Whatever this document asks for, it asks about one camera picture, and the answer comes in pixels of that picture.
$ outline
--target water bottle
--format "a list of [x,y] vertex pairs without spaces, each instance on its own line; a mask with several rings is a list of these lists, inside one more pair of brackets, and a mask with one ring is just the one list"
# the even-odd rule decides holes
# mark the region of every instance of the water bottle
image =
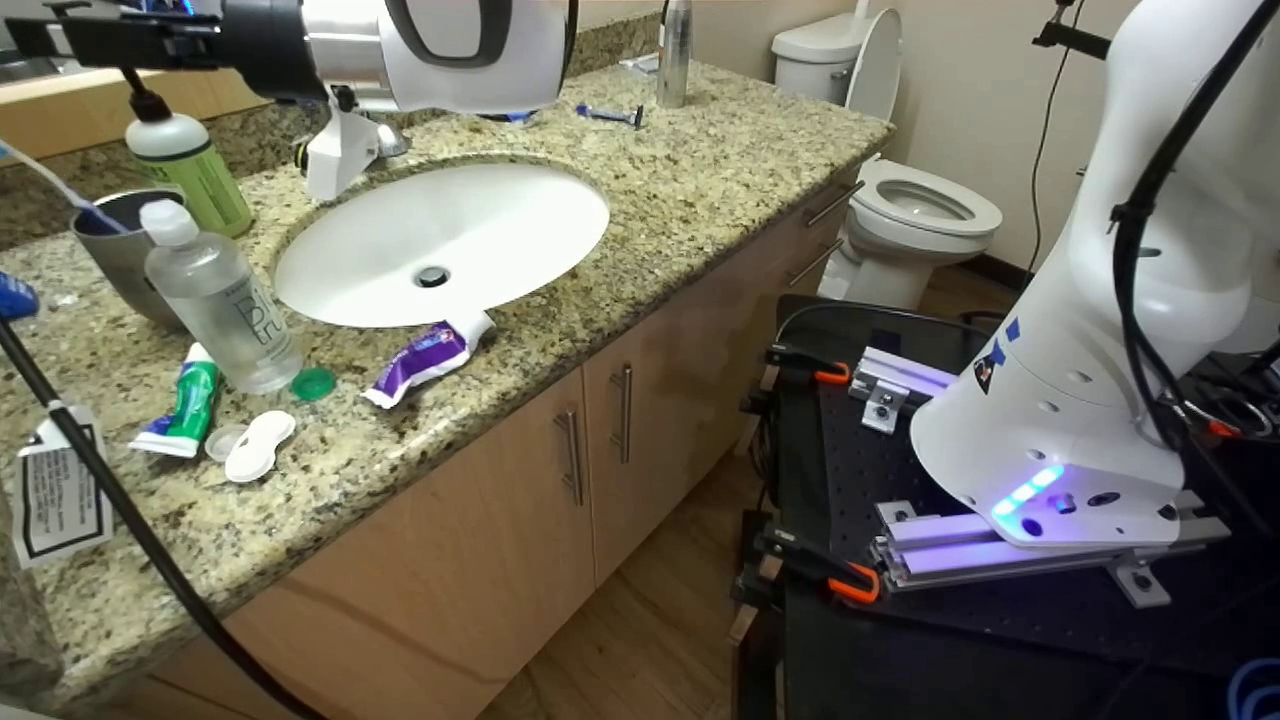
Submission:
[[145,206],[148,279],[204,345],[236,392],[267,397],[297,379],[301,357],[251,271],[224,237],[199,231],[176,201]]

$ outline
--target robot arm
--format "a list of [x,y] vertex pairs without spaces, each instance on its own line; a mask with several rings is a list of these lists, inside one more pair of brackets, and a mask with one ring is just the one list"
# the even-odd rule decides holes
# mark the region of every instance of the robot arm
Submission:
[[[1183,468],[1152,432],[1127,363],[1113,206],[1145,180],[1254,7],[1260,0],[1135,2],[1109,52],[1099,138],[1046,264],[970,369],[911,421],[929,474],[1007,543],[1097,550],[1162,548],[1178,534]],[[1178,151],[1145,225],[1133,316],[1167,376],[1232,335],[1250,298],[1250,266],[1280,242],[1277,77],[1271,28]]]
[[132,0],[114,17],[6,21],[28,56],[53,52],[49,23],[78,62],[236,69],[280,105],[329,101],[307,184],[330,201],[385,147],[356,109],[525,112],[556,101],[577,0]]

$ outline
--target drain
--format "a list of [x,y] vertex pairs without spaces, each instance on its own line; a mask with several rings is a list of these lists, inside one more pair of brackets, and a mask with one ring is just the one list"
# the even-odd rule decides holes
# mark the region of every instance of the drain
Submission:
[[427,264],[419,271],[410,271],[414,288],[439,288],[449,285],[449,266],[443,264]]

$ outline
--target white sink basin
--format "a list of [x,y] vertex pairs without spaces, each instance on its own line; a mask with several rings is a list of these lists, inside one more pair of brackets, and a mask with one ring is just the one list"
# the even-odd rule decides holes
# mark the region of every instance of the white sink basin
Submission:
[[405,329],[512,305],[605,237],[605,196],[544,165],[443,165],[314,214],[275,297],[322,322]]

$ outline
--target backsplash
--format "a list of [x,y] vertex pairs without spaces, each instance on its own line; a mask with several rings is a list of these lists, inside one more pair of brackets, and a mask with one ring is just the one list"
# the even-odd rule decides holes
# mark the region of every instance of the backsplash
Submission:
[[[577,36],[569,77],[615,62],[623,56],[639,56],[653,47],[656,47],[656,17],[593,28]],[[419,123],[427,114],[432,112],[409,112],[409,114],[397,114],[397,123]],[[214,114],[204,123],[211,131],[211,143],[228,159],[228,166],[236,177],[249,177],[249,170],[289,165],[305,147],[305,138],[322,123],[322,112],[263,105],[263,109]],[[145,170],[136,170],[119,138],[66,151],[66,154],[43,154],[43,165],[57,177],[63,177],[78,196],[107,196],[107,192],[145,184]],[[63,231],[73,218],[73,206],[20,165],[0,166],[0,201],[2,201],[0,249]]]

